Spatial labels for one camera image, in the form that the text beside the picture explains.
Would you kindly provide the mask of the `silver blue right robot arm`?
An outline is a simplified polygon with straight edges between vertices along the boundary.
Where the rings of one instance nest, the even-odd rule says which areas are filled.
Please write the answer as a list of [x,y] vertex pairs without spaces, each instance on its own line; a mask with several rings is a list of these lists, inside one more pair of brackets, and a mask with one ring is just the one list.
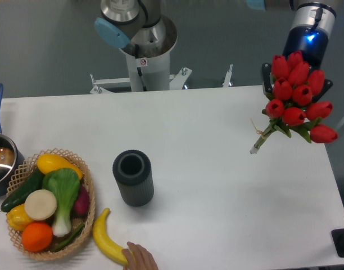
[[290,1],[295,18],[283,56],[301,51],[310,71],[319,70],[337,17],[338,0]]

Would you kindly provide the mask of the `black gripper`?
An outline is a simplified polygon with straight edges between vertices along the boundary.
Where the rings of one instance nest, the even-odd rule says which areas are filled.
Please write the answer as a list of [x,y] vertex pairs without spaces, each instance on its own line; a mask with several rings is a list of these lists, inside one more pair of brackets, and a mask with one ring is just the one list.
[[[287,64],[292,70],[298,64],[302,62],[307,62],[313,69],[320,69],[322,59],[308,54],[303,50],[297,51],[284,51],[284,56],[287,59]],[[263,63],[261,66],[261,76],[262,76],[262,88],[265,95],[273,93],[273,84],[271,79],[271,64]],[[312,102],[318,102],[333,86],[333,82],[329,79],[324,80],[324,85],[322,90],[317,95],[313,95]]]

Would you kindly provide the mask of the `bare human hand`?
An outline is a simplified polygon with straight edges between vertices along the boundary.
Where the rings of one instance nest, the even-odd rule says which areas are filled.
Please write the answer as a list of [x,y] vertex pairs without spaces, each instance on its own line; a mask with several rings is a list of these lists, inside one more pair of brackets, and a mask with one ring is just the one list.
[[127,265],[123,269],[131,270],[158,270],[159,267],[153,255],[142,245],[127,242],[127,249],[122,250],[122,254],[127,260]]

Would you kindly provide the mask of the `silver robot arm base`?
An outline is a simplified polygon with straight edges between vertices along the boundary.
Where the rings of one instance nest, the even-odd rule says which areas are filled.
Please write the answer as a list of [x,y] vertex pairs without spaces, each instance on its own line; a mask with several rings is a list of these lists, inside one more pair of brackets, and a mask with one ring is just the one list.
[[161,1],[101,1],[101,15],[94,28],[125,55],[131,90],[168,90],[177,31],[161,13]]

